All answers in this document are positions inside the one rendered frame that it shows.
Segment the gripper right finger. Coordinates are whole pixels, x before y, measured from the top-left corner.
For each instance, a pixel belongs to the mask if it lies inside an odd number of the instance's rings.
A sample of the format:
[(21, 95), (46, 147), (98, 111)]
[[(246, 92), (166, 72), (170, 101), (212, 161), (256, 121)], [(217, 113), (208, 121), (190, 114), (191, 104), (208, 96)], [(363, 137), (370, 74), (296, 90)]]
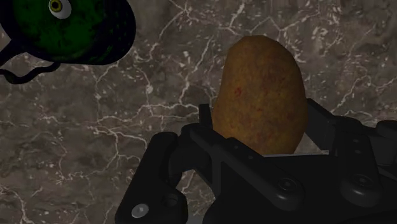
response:
[(397, 206), (397, 120), (368, 127), (355, 118), (333, 115), (313, 99), (307, 104), (305, 133), (337, 159), (341, 195), (361, 207), (387, 200)]

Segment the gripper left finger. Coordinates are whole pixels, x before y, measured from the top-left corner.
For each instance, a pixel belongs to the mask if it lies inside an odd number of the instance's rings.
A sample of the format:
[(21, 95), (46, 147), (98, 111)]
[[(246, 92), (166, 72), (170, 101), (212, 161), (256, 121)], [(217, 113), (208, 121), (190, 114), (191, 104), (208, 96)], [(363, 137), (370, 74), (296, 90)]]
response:
[(187, 199), (176, 189), (195, 170), (216, 199), (199, 224), (284, 224), (303, 204), (302, 184), (235, 138), (212, 128), (208, 104), (180, 134), (155, 134), (115, 214), (115, 224), (188, 224)]

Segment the brown potato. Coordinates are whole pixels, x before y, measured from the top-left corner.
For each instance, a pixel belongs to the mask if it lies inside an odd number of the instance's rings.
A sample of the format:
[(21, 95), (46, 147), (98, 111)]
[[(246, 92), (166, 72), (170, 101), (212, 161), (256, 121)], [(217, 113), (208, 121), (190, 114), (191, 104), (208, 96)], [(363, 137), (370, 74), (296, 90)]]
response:
[(302, 140), (308, 106), (292, 54), (266, 36), (244, 36), (228, 50), (213, 129), (261, 155), (292, 154)]

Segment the green toy with eye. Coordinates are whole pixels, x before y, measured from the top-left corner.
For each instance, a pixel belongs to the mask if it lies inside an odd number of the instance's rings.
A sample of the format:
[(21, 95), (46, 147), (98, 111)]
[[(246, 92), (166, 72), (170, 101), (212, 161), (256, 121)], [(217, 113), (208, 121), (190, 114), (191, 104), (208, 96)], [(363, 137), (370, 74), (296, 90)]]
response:
[[(127, 0), (0, 0), (0, 26), (10, 42), (0, 51), (0, 76), (18, 85), (61, 64), (108, 65), (122, 59), (136, 36)], [(21, 53), (50, 62), (23, 76), (2, 66)]]

